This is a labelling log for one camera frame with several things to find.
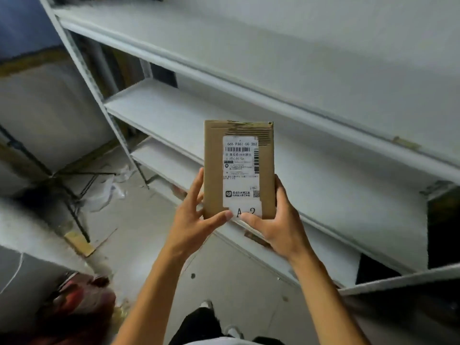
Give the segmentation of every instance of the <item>tiled floor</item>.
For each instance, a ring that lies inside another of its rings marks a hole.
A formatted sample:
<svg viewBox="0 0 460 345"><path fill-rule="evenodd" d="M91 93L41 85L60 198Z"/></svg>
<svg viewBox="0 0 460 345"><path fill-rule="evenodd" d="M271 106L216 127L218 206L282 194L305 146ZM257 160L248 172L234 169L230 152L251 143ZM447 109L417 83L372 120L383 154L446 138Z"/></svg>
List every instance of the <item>tiled floor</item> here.
<svg viewBox="0 0 460 345"><path fill-rule="evenodd" d="M108 171L127 163L121 149L97 160L88 170ZM77 192L88 179L68 181ZM132 305L167 236L175 212L172 203L149 190L139 174L121 183L127 195L96 213L85 214L97 268L111 270L118 302ZM286 345L318 344L313 323L298 287L278 278L258 261L212 235L186 264L176 290L167 327L169 342L183 318L204 299L213 301L224 328L235 324L246 339L278 338ZM373 344L428 344L392 326L360 319Z"/></svg>

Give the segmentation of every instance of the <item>barcode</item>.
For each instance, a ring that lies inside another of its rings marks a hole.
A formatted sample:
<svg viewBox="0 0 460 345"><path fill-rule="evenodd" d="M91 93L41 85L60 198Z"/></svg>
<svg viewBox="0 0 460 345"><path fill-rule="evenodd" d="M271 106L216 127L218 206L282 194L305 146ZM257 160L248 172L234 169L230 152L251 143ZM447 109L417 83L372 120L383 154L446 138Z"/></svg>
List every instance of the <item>barcode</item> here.
<svg viewBox="0 0 460 345"><path fill-rule="evenodd" d="M231 152L237 152L237 153L240 153L240 152L248 152L251 150L251 148L240 148L240 147L234 147L234 146L226 146L225 147L225 150L226 151L231 151Z"/></svg>
<svg viewBox="0 0 460 345"><path fill-rule="evenodd" d="M259 150L254 149L254 173L259 174Z"/></svg>

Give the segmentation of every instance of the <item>black pants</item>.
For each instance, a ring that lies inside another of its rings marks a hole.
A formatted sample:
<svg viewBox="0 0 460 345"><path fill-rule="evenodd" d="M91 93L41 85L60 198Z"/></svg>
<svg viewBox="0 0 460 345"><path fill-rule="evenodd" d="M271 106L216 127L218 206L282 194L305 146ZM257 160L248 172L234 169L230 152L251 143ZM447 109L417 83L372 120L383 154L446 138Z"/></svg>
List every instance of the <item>black pants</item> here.
<svg viewBox="0 0 460 345"><path fill-rule="evenodd" d="M179 330L173 336L169 345L184 345L198 340L207 340L223 337L220 322L214 311L206 307L199 307L187 315ZM263 345L284 345L278 339L256 337L253 342Z"/></svg>

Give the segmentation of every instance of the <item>shoe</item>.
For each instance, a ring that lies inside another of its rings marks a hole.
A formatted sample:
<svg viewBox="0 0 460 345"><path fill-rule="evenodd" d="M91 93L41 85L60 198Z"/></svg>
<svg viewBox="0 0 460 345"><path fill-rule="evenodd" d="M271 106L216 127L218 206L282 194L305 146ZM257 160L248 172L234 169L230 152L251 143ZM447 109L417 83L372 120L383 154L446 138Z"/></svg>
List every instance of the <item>shoe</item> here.
<svg viewBox="0 0 460 345"><path fill-rule="evenodd" d="M207 309L210 309L210 310L214 311L213 302L210 301L209 299L206 299L205 301L203 301L203 302L200 304L200 307L205 307L205 308L207 308Z"/></svg>
<svg viewBox="0 0 460 345"><path fill-rule="evenodd" d="M241 330L239 330L237 326L226 326L224 330L224 335L237 339L244 339L243 333L241 332Z"/></svg>

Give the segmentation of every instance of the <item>cardboard box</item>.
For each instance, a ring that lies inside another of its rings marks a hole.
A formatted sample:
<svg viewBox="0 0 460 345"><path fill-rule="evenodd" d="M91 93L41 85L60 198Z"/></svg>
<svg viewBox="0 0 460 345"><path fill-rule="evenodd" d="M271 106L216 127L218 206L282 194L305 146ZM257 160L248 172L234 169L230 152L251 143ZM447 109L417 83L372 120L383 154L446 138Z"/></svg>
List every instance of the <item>cardboard box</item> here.
<svg viewBox="0 0 460 345"><path fill-rule="evenodd" d="M204 218L230 209L273 219L273 122L205 121Z"/></svg>

